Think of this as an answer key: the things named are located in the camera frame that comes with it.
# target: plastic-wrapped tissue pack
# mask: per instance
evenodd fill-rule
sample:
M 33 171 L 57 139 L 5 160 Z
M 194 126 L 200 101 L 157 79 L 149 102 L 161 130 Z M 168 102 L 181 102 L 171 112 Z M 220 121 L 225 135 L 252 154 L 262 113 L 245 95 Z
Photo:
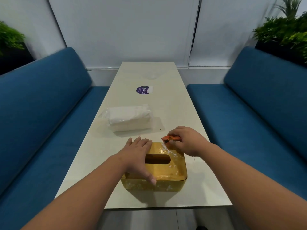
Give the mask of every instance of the plastic-wrapped tissue pack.
M 110 107 L 99 117 L 108 120 L 112 131 L 132 131 L 152 127 L 152 112 L 148 104 Z

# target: wooden tissue box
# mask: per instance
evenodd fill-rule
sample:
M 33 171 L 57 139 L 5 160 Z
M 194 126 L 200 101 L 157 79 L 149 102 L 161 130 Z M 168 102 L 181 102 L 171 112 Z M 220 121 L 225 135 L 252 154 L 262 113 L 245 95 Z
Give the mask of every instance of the wooden tissue box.
M 136 174 L 125 173 L 121 178 L 125 189 L 173 192 L 182 189 L 188 177 L 183 153 L 170 150 L 163 143 L 153 143 L 145 163 L 148 171 L 157 179 L 156 185 Z

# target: hand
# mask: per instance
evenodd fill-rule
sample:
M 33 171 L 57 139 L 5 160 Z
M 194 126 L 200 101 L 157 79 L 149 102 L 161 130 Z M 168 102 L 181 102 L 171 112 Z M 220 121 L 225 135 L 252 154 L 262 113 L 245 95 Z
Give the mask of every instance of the hand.
M 170 143 L 188 156 L 199 156 L 208 144 L 206 138 L 190 127 L 178 126 L 167 135 L 180 136 L 182 142 L 171 140 Z
M 139 136 L 132 142 L 132 138 L 129 138 L 125 147 L 120 150 L 117 155 L 126 165 L 126 172 L 140 174 L 148 182 L 153 185 L 157 180 L 147 170 L 145 166 L 145 157 L 152 145 L 152 140 L 141 139 Z

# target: forearm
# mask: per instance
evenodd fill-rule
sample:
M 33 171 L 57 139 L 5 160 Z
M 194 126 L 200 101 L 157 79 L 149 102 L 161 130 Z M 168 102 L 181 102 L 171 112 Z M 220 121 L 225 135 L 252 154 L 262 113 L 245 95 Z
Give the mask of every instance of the forearm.
M 214 144 L 200 157 L 251 229 L 307 229 L 307 201 Z
M 53 200 L 22 229 L 94 229 L 125 170 L 122 159 L 111 156 Z

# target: tissue box lid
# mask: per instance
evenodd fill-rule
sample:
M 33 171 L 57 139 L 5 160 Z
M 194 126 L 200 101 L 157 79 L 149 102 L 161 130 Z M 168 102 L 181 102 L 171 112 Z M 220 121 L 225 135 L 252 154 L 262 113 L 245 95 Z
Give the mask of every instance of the tissue box lid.
M 168 149 L 163 143 L 152 144 L 146 156 L 146 167 L 157 180 L 185 181 L 188 177 L 184 154 Z M 122 178 L 144 179 L 137 174 L 129 173 L 125 173 Z

